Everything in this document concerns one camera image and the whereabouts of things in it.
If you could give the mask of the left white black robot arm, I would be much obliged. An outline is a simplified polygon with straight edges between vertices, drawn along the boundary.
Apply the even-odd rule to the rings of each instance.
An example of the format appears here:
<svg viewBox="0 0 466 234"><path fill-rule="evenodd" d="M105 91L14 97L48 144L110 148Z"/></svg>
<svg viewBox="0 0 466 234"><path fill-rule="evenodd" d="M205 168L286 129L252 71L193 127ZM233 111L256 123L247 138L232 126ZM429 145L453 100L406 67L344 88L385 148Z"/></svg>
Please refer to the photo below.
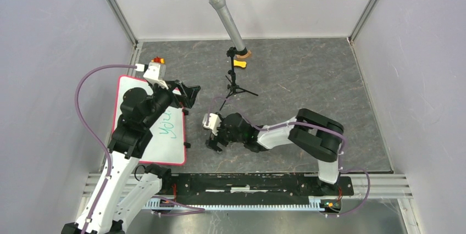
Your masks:
<svg viewBox="0 0 466 234"><path fill-rule="evenodd" d="M151 164L138 184L121 198L130 174L138 166L153 138L150 128L169 107L192 108L201 90L179 80L167 81L167 88L150 84L152 94L133 87L123 94L121 114L106 150L106 173L99 178L90 202L75 222L62 233L125 233L144 205L157 193L166 194L173 186L171 170Z"/></svg>

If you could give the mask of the pink framed whiteboard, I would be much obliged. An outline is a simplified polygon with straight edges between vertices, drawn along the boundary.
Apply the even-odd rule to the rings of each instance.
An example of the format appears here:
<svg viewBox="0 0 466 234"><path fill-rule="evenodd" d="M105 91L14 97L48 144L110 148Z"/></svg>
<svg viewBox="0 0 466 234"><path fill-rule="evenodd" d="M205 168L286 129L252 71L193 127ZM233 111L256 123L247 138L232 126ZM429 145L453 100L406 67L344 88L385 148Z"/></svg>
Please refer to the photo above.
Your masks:
<svg viewBox="0 0 466 234"><path fill-rule="evenodd" d="M152 90L145 80L127 75L119 77L113 129L117 127L117 121L121 114L120 105L123 102L125 92L136 87L144 89L148 95L152 94ZM146 147L140 163L174 166L183 166L186 163L185 113L181 108L168 107L157 122L152 125L150 131L153 137Z"/></svg>

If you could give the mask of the yellow eraser block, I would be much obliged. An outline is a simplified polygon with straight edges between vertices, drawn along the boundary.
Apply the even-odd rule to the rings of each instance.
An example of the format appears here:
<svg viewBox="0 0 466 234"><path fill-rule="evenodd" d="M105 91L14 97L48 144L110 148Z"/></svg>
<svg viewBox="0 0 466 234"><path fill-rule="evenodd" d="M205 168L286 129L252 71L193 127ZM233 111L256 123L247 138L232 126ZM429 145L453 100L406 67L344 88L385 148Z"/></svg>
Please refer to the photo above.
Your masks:
<svg viewBox="0 0 466 234"><path fill-rule="evenodd" d="M240 60L235 60L233 61L233 66L235 68L241 68L245 69L247 67L247 62L246 61L240 61Z"/></svg>

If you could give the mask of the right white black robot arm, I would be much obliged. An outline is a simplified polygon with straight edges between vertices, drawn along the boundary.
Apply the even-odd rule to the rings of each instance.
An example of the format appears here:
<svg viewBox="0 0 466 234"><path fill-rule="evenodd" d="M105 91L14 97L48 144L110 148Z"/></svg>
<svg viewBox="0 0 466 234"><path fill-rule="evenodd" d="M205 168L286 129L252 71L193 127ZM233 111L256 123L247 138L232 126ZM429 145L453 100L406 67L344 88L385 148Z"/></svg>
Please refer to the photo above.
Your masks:
<svg viewBox="0 0 466 234"><path fill-rule="evenodd" d="M340 186L339 156L347 139L343 125L335 120L303 108L296 116L275 125L253 125L240 113L225 117L207 113L202 125L210 131L207 147L216 152L230 143L240 143L255 153L295 145L318 161L317 186L321 193L332 194Z"/></svg>

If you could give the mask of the grey microphone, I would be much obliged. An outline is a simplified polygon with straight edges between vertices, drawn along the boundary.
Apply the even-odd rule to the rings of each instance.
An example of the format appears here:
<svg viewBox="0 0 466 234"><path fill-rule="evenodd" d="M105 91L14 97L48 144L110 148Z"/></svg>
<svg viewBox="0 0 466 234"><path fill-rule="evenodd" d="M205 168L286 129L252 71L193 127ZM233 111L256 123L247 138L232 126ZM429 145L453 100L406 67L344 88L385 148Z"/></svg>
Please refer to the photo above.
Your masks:
<svg viewBox="0 0 466 234"><path fill-rule="evenodd" d="M242 88L236 82L236 72L235 67L233 66L233 61L239 60L236 59L237 54L245 54L249 49L246 47L240 32L231 16L231 13L227 7L226 0L208 0L209 4L214 8L218 14L223 26L225 27L226 32L228 33L230 39L233 42L233 46L226 51L226 56L230 58L231 69L228 71L228 74L225 76L229 81L228 90L229 93L226 95L224 102L220 106L219 110L222 110L226 104L227 99L230 97L240 94L240 93L249 93L253 96L258 96L258 94L249 91L245 88Z"/></svg>

